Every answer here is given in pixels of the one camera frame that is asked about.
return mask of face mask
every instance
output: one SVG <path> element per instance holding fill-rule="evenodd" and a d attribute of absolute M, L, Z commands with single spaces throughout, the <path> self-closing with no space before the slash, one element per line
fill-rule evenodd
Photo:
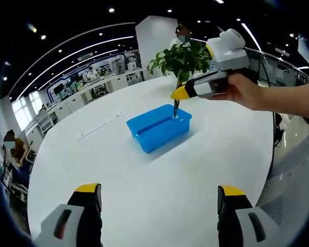
<path fill-rule="evenodd" d="M 186 43 L 189 42 L 191 39 L 191 35 L 179 35 L 178 36 L 179 41 L 181 41 L 182 43 Z"/>
<path fill-rule="evenodd" d="M 15 147 L 15 142 L 4 142 L 4 145 L 8 149 L 13 149 Z"/>

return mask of potted plant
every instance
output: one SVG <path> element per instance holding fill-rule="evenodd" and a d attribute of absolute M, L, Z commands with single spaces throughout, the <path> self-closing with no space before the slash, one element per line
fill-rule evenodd
<path fill-rule="evenodd" d="M 153 75 L 155 68 L 161 69 L 164 76 L 167 71 L 173 72 L 178 80 L 185 82 L 195 71 L 205 73 L 210 67 L 210 54 L 206 47 L 190 41 L 190 46 L 173 45 L 170 50 L 165 49 L 157 53 L 156 58 L 151 60 L 148 69 Z"/>

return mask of white shirt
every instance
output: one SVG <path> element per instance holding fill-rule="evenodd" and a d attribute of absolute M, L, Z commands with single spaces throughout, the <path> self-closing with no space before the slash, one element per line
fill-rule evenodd
<path fill-rule="evenodd" d="M 96 72 L 95 72 L 95 71 L 88 71 L 87 77 L 88 77 L 89 79 L 91 79 L 91 80 L 97 78 L 97 77 L 96 77 Z"/>
<path fill-rule="evenodd" d="M 175 39 L 173 39 L 173 40 L 170 42 L 169 49 L 171 49 L 171 48 L 173 47 L 173 45 L 175 45 L 175 44 L 177 44 L 177 45 L 180 46 L 180 45 L 183 44 L 183 42 L 180 41 L 178 37 L 176 37 Z M 189 42 L 186 42 L 183 46 L 184 46 L 184 47 L 188 47 L 188 46 L 190 46 L 190 43 L 189 43 Z"/>

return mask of glass railing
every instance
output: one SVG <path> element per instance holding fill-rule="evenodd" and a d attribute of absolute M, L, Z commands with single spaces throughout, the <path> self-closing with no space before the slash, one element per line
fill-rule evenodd
<path fill-rule="evenodd" d="M 245 48 L 250 59 L 250 69 L 257 72 L 259 80 L 267 82 L 269 86 L 300 86 L 309 83 L 309 76 L 272 54 Z"/>

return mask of window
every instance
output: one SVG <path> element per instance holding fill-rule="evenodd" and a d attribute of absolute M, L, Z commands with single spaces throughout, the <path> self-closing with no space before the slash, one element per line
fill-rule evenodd
<path fill-rule="evenodd" d="M 32 120 L 30 111 L 26 106 L 25 98 L 20 98 L 19 100 L 13 102 L 11 106 L 12 110 L 14 111 L 16 120 L 21 130 L 23 131 Z"/>
<path fill-rule="evenodd" d="M 40 99 L 40 95 L 39 95 L 38 91 L 30 93 L 29 97 L 30 97 L 34 111 L 36 113 L 38 113 L 41 110 L 41 107 L 42 107 L 42 100 Z"/>

